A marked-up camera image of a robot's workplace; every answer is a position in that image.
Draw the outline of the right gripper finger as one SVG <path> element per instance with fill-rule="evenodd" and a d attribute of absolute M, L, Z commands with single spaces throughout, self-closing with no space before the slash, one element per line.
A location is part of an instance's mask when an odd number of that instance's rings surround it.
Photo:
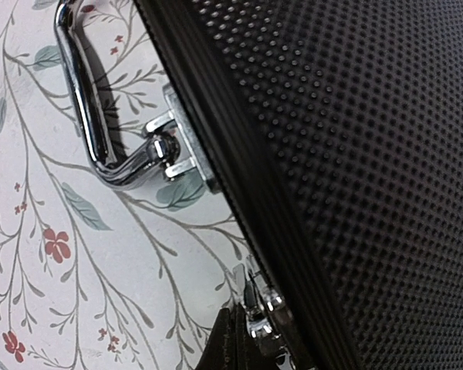
<path fill-rule="evenodd" d="M 222 308 L 195 368 L 262 369 L 262 355 L 247 332 L 245 324 L 245 311 L 242 306 Z"/>

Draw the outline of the black poker case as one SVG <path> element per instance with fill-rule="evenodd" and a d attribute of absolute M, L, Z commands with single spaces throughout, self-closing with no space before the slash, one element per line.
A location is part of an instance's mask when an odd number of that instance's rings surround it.
<path fill-rule="evenodd" d="M 119 160 L 54 30 L 97 176 L 197 171 L 250 248 L 234 306 L 262 369 L 463 369 L 463 1 L 138 1 L 168 111 Z"/>

